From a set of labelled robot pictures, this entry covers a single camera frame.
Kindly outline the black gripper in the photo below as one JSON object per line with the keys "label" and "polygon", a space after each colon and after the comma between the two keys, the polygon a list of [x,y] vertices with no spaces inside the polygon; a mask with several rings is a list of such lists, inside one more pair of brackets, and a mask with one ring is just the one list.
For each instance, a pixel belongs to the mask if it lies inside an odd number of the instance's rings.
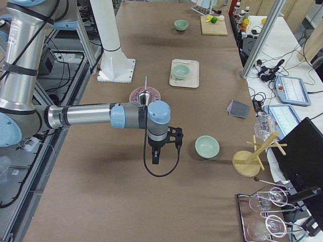
{"label": "black gripper", "polygon": [[152,147],[152,164],[158,165],[161,148],[166,144],[166,142],[164,140],[155,141],[155,140],[149,139],[148,143]]}

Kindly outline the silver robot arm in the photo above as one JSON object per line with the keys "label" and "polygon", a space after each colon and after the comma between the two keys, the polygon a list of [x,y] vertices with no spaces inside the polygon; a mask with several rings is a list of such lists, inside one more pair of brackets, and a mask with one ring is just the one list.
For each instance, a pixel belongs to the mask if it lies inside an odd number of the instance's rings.
{"label": "silver robot arm", "polygon": [[118,129],[145,129],[152,162],[170,142],[171,110],[164,101],[150,104],[111,103],[58,107],[32,103],[46,30],[77,28],[75,1],[8,1],[12,15],[1,76],[1,146],[17,144],[47,129],[110,123]]}

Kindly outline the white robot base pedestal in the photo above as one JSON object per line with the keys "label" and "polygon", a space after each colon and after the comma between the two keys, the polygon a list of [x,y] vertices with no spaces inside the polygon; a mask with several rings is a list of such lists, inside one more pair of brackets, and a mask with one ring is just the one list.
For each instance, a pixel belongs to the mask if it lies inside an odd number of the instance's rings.
{"label": "white robot base pedestal", "polygon": [[131,83],[136,60],[127,58],[121,49],[112,1],[90,1],[99,32],[103,54],[97,80]]}

